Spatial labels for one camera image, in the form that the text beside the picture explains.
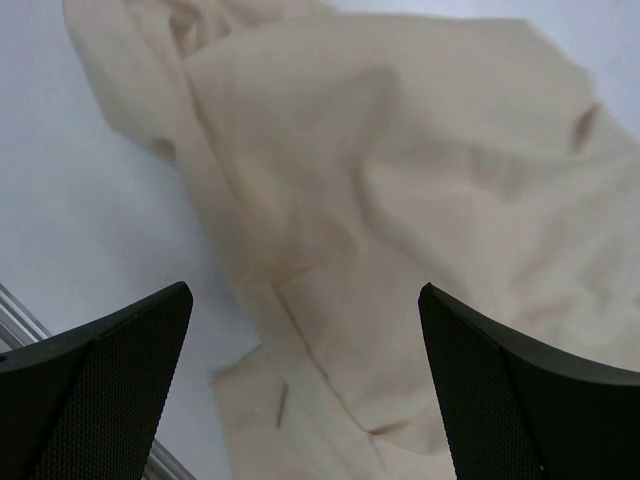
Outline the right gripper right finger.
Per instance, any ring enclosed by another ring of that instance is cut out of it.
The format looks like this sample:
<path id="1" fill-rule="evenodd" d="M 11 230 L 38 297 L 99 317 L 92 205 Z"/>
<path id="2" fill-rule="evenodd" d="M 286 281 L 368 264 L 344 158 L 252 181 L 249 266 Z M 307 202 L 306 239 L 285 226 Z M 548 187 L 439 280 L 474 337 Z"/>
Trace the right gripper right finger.
<path id="1" fill-rule="evenodd" d="M 432 284 L 419 313 L 457 478 L 638 478 L 638 373 L 540 342 Z"/>

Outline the beige trousers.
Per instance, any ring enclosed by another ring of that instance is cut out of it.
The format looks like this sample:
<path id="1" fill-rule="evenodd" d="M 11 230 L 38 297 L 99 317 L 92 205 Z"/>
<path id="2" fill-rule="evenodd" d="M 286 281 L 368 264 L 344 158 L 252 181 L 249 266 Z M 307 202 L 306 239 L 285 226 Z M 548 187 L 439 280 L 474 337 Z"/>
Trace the beige trousers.
<path id="1" fill-rule="evenodd" d="M 639 143 L 527 23 L 68 1 L 109 125 L 172 161 L 260 337 L 212 390 L 237 479 L 450 479 L 433 283 L 639 365 Z"/>

